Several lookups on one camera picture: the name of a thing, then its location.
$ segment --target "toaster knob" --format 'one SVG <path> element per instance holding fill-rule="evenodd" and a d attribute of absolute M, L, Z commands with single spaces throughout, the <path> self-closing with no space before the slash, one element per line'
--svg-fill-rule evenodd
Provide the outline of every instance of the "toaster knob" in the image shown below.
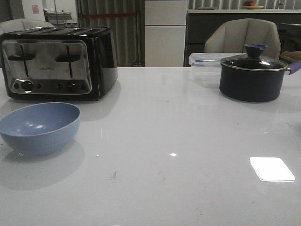
<path fill-rule="evenodd" d="M 67 90 L 69 92 L 74 92 L 76 90 L 76 84 L 73 82 L 68 82 L 67 83 Z"/>
<path fill-rule="evenodd" d="M 21 83 L 21 88 L 25 91 L 30 91 L 33 88 L 33 83 L 31 81 L 24 81 Z"/>

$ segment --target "blue bowl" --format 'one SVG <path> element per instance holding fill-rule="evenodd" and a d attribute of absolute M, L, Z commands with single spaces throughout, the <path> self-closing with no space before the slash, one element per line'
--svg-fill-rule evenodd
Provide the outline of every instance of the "blue bowl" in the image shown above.
<path fill-rule="evenodd" d="M 14 150 L 24 154 L 58 151 L 73 140 L 79 129 L 80 111 L 60 102 L 23 107 L 0 121 L 0 135 Z"/>

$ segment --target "chair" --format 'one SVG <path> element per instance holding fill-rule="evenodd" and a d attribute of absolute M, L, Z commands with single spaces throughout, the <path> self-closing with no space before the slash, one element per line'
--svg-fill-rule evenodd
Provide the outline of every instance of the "chair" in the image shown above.
<path fill-rule="evenodd" d="M 278 59 L 280 38 L 275 23 L 253 18 L 231 20 L 222 24 L 206 41 L 205 53 L 246 52 L 244 44 L 266 44 L 262 55 Z"/>
<path fill-rule="evenodd" d="M 53 25 L 46 21 L 29 20 L 29 19 L 15 19 L 0 23 L 0 34 L 15 32 L 34 27 L 53 27 Z"/>

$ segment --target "kitchen cabinet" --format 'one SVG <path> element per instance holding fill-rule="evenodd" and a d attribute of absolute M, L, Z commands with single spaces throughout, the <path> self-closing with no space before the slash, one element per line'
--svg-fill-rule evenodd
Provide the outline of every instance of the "kitchen cabinet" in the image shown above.
<path fill-rule="evenodd" d="M 283 23 L 278 28 L 281 40 L 281 52 L 301 50 L 301 24 Z"/>
<path fill-rule="evenodd" d="M 243 18 L 269 20 L 277 26 L 282 23 L 301 24 L 301 10 L 188 10 L 184 65 L 189 66 L 191 53 L 204 52 L 205 42 L 214 31 L 229 20 Z"/>
<path fill-rule="evenodd" d="M 182 67 L 186 0 L 145 1 L 145 66 Z"/>

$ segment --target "glass lid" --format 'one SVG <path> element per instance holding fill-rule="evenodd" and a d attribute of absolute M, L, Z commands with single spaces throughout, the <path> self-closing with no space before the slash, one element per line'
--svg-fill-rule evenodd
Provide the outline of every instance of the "glass lid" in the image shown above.
<path fill-rule="evenodd" d="M 261 53 L 267 48 L 263 44 L 245 44 L 247 55 L 230 56 L 221 59 L 221 64 L 227 67 L 233 67 L 243 70 L 267 70 L 278 71 L 287 67 L 287 63 L 267 56 L 261 56 Z"/>

